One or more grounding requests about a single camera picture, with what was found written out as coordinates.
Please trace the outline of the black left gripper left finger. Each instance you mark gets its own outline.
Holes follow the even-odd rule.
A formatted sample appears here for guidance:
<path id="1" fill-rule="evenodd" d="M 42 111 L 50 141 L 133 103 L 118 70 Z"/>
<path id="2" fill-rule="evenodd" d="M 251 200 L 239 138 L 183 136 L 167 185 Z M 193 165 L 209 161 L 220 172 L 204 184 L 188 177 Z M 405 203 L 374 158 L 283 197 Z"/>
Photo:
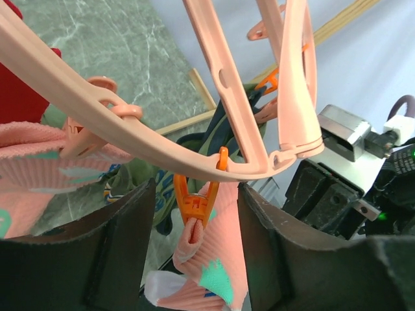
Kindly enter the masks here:
<path id="1" fill-rule="evenodd" d="M 150 179 L 40 236 L 1 241 L 2 310 L 137 310 L 155 208 Z"/>

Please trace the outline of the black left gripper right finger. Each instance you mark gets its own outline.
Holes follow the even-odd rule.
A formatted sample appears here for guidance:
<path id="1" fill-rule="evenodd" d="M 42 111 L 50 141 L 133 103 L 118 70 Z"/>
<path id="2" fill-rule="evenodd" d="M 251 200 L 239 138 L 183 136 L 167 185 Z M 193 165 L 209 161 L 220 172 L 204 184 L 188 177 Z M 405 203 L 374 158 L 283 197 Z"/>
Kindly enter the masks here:
<path id="1" fill-rule="evenodd" d="M 253 310 L 414 309 L 413 236 L 343 240 L 245 183 L 237 203 Z"/>

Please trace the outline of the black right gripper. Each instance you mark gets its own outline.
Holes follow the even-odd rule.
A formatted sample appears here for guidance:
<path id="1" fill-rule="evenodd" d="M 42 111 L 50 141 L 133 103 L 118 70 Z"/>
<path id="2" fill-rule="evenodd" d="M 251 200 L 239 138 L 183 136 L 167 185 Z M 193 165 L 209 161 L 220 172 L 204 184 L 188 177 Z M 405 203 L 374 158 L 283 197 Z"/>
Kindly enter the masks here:
<path id="1" fill-rule="evenodd" d="M 282 209 L 305 224 L 345 240 L 379 209 L 364 199 L 363 191 L 321 163 L 300 162 L 286 191 Z"/>

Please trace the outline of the pink round clip hanger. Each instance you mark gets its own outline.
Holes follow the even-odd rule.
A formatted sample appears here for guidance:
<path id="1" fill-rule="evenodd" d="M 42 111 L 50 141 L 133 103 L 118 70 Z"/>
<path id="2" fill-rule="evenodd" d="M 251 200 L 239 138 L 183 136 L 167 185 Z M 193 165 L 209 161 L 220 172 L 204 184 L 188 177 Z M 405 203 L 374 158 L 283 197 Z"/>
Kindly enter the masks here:
<path id="1" fill-rule="evenodd" d="M 222 105 L 244 157 L 217 163 L 166 139 L 140 122 L 141 110 L 78 75 L 6 5 L 1 5 L 1 63 L 41 96 L 76 120 L 82 131 L 69 139 L 63 158 L 112 144 L 175 173 L 204 181 L 247 181 L 273 176 L 299 158 L 324 150 L 316 116 L 316 54 L 309 6 L 259 1 L 263 23 L 279 63 L 278 99 L 254 116 L 211 1 L 186 1 Z"/>

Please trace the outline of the pink patterned sock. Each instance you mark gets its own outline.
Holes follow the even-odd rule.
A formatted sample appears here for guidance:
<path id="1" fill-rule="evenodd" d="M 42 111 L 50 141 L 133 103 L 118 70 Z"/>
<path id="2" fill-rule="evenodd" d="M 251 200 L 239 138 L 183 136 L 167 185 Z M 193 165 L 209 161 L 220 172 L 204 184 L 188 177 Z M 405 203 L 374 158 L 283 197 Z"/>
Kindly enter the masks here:
<path id="1" fill-rule="evenodd" d="M 221 183 L 207 226 L 189 220 L 172 256 L 176 273 L 151 271 L 145 298 L 173 310 L 241 310 L 248 293 L 238 184 Z"/>
<path id="2" fill-rule="evenodd" d="M 95 183 L 132 159 L 112 145 L 81 159 L 62 159 L 66 142 L 58 128 L 1 125 L 1 238 L 26 235 L 54 195 Z"/>

